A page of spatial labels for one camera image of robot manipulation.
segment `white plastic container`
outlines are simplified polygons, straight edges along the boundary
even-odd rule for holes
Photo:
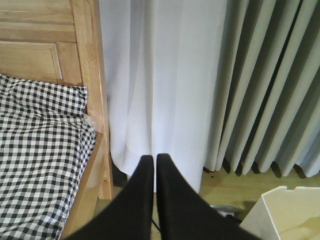
[[[270,190],[240,227],[263,240],[320,240],[320,187]]]

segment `wooden panel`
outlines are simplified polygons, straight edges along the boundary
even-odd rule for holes
[[[76,43],[57,42],[63,84],[82,86],[81,70]]]
[[[69,0],[1,0],[0,10],[21,12],[71,12]]]
[[[43,22],[43,23],[64,23],[73,25],[74,17],[72,12],[37,12],[37,11],[1,11],[1,22]]]
[[[74,233],[92,219],[102,175],[105,170],[104,154],[105,139],[102,134],[98,134],[96,145],[85,167],[79,190],[65,224],[62,238]]]
[[[62,78],[57,48],[52,43],[0,41],[0,73],[57,83]]]
[[[0,39],[21,42],[76,42],[73,25],[0,22]]]
[[[88,114],[100,126],[106,142],[104,193],[99,197],[112,197],[111,159],[109,157],[109,119],[106,76],[103,59],[100,12],[98,0],[71,0],[79,51],[83,85],[88,87]]]

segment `floor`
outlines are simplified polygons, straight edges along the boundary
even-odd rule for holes
[[[288,189],[294,189],[297,186],[320,187],[320,174],[307,178],[299,168],[293,169],[287,177],[281,176],[276,165],[272,165],[264,173],[257,171],[255,167],[247,175],[239,172],[230,172],[227,164],[224,164],[220,171],[204,171],[199,193],[211,205],[230,205],[241,209],[241,214],[237,216],[239,219],[246,216],[261,194],[278,186],[287,186]],[[120,191],[121,188],[114,187],[114,196]],[[94,214],[99,214],[109,202],[109,200],[98,200]],[[154,201],[153,220],[159,225],[156,201]],[[160,239],[159,231],[152,225],[151,240]]]

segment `curtain fold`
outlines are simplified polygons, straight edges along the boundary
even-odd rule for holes
[[[203,166],[320,170],[320,3],[101,0],[111,156],[128,175],[169,153]]]

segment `black cable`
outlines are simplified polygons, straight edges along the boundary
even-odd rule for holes
[[[156,224],[156,222],[152,218],[151,218],[151,221],[152,221],[153,225],[156,227],[156,229],[158,229],[158,231],[161,233],[160,227]]]

